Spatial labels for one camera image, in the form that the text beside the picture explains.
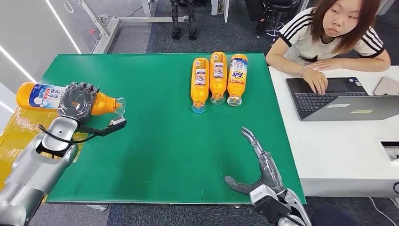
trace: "chair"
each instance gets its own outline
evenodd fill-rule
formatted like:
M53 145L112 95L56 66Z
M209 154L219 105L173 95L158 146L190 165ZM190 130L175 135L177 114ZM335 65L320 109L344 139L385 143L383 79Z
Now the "chair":
M296 9L299 4L301 3L301 0L290 0L290 1L278 1L278 0L271 0L268 1L267 7L269 7L272 11L277 12L277 16L274 20L274 26L270 30L266 30L266 34L270 35L273 37L273 42L277 40L278 35L277 32L285 25L284 23L281 22L281 15L283 12L289 12L291 10Z

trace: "woman's hand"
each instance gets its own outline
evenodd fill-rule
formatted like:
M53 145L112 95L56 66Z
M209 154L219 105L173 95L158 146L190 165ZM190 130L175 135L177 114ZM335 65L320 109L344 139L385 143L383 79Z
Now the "woman's hand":
M327 59L327 60L320 60L313 64L310 64L310 68L318 71L328 71L334 70L338 68L342 68L341 66L342 59Z
M311 68L306 68L302 77L309 84L314 93L319 93L320 95L326 93L328 80L323 73Z

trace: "green table mat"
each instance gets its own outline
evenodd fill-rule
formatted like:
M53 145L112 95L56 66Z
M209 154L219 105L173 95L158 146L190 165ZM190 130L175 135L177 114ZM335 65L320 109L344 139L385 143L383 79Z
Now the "green table mat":
M211 54L59 55L41 82L65 86L95 84L111 97L124 97L128 123L120 131L83 146L48 202L250 203L231 190L230 175L255 182L259 165L241 126L271 152L286 187L305 202L264 55L246 53L243 104L191 111L192 62ZM102 129L116 117L92 117Z

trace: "laptop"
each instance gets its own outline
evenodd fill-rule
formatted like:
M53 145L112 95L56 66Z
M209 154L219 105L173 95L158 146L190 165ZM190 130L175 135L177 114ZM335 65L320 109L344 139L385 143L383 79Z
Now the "laptop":
M357 78L329 78L325 95L302 78L287 79L302 121L383 120L399 114L399 96L368 96Z

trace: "bottle label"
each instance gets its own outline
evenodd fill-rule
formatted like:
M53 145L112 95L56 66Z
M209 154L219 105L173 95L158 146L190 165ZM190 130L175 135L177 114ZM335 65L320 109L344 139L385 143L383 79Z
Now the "bottle label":
M231 61L231 83L244 84L247 74L248 61L242 58L235 58Z
M64 96L65 87L35 84L29 96L32 107L57 109Z
M205 86L205 69L196 69L195 70L195 85L196 86Z
M223 78L223 63L215 63L213 68L214 78Z

